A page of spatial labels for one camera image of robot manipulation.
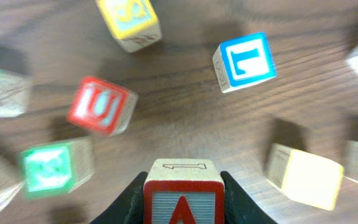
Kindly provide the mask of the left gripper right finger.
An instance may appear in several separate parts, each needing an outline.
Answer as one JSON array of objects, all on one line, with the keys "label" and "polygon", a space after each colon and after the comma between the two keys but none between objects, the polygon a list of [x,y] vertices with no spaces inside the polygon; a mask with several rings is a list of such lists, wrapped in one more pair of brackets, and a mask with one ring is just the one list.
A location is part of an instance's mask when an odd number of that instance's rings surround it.
[{"label": "left gripper right finger", "polygon": [[227,171],[220,173],[225,185],[225,224],[277,224]]}]

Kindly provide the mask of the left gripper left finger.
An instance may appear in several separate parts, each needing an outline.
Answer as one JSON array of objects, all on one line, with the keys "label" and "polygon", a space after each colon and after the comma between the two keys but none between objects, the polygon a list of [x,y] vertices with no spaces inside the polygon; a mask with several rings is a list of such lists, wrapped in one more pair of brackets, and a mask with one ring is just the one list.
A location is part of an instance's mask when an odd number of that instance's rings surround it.
[{"label": "left gripper left finger", "polygon": [[147,176],[147,172],[140,172],[113,203],[90,224],[143,224],[143,191]]}]

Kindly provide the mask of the red A block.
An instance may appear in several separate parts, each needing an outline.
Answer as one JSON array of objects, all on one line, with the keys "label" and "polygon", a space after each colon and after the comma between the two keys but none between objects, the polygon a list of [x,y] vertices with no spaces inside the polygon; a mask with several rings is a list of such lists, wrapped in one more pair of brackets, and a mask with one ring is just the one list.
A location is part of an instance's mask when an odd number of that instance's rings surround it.
[{"label": "red A block", "polygon": [[157,159],[143,195],[144,223],[225,222],[224,181],[209,159]]}]

